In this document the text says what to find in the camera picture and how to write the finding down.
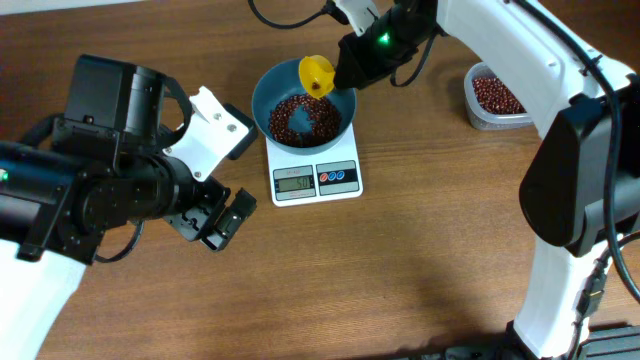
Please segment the yellow measuring scoop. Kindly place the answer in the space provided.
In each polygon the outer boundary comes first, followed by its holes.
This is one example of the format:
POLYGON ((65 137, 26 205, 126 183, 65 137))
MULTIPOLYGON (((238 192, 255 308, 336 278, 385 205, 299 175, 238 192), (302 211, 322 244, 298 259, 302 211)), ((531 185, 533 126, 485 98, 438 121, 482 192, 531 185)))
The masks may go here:
POLYGON ((300 82, 305 91, 315 99, 321 99, 334 89, 335 69, 321 55, 305 56, 298 67, 300 82))

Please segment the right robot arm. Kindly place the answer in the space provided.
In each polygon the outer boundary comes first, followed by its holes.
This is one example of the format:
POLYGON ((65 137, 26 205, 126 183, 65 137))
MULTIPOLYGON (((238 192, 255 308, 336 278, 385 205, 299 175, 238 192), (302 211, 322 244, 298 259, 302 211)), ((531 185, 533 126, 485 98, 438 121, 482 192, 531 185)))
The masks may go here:
POLYGON ((398 1, 339 42, 339 89, 389 77, 439 35, 460 40, 509 88, 541 145, 519 188, 535 233, 526 298, 504 337, 446 359, 635 359, 639 330, 591 330, 615 269, 639 237, 639 77, 536 1, 398 1))

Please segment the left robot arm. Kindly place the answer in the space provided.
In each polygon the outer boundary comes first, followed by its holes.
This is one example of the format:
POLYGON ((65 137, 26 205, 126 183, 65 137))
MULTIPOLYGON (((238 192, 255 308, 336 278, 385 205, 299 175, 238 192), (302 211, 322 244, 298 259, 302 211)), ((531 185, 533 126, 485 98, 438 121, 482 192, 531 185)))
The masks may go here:
POLYGON ((190 96, 161 72, 79 57, 65 110, 1 145, 2 357, 36 357, 111 229, 161 219, 223 250, 256 201, 212 173, 257 134, 207 88, 190 96))

